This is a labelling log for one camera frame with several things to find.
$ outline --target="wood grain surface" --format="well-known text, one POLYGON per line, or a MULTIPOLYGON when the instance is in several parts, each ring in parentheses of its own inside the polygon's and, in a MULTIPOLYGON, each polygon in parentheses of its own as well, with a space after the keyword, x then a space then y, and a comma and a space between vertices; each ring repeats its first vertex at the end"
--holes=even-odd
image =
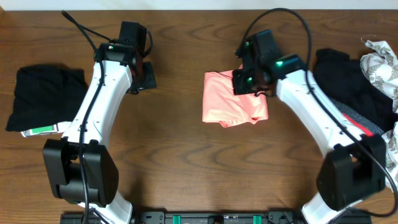
MULTIPOLYGON (((203 123, 205 71, 239 66, 234 50, 262 11, 75 11, 81 24, 117 37, 121 21, 138 21, 153 35, 149 60, 158 88, 126 95, 114 122, 110 153, 119 169, 120 192, 140 207, 169 211, 260 211, 299 208, 317 188, 322 157, 296 115, 268 98, 269 119, 233 128, 203 123)), ((313 35, 313 49, 326 47, 360 58, 361 37, 377 35, 398 50, 398 11, 300 11, 313 35)), ((272 29, 280 48, 304 57, 306 36, 286 13, 263 18, 253 32, 272 29)), ((93 37, 99 45, 103 40, 93 37)), ((312 52, 312 65, 316 61, 312 52)), ((5 132, 12 113, 16 72, 37 63, 83 68, 87 82, 93 51, 59 12, 4 12, 0 20, 0 223, 59 223, 60 214, 82 211, 55 199, 42 157, 47 138, 5 132)), ((360 207, 392 208, 390 190, 360 207)), ((397 223, 398 215, 374 218, 397 223)))

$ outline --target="black cloth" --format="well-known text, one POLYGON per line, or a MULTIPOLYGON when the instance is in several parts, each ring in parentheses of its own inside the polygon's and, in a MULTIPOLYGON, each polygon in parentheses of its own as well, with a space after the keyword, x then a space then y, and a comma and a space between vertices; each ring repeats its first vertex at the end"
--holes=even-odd
POLYGON ((54 65, 20 68, 6 131, 26 131, 72 121, 86 92, 83 70, 54 65))
POLYGON ((398 114, 392 111, 392 99, 365 78, 359 60, 333 49, 317 50, 314 77, 326 95, 351 107, 383 131, 394 127, 398 114))

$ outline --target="white wall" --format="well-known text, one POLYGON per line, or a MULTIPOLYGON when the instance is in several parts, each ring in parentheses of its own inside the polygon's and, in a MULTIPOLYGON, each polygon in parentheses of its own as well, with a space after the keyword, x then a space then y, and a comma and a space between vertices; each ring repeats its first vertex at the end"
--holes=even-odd
POLYGON ((12 10, 398 9, 398 0, 0 0, 12 10))

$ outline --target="pink cloth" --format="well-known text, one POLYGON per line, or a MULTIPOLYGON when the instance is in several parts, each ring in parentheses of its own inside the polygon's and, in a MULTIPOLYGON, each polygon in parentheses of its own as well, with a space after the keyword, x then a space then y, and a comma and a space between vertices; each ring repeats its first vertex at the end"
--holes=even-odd
POLYGON ((232 70, 206 72, 203 91, 203 122, 220 122, 227 128, 245 122, 256 124, 268 119, 266 96, 233 93, 232 70))

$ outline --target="red object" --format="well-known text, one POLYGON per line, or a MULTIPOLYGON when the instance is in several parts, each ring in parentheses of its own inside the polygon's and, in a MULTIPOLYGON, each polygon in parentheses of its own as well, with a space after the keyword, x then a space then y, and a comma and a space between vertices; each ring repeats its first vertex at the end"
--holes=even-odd
POLYGON ((371 131, 369 131, 367 128, 365 128, 364 126, 362 126, 362 125, 360 125, 360 124, 358 124, 357 122, 355 122, 353 119, 351 119, 347 114, 344 114, 343 113, 343 115, 344 115, 344 117, 346 117, 347 118, 347 120, 348 121, 350 121, 354 126, 356 126, 357 128, 359 128, 360 130, 362 130, 364 133, 365 133, 365 135, 367 135, 367 136, 372 136, 373 135, 373 133, 371 132, 371 131))

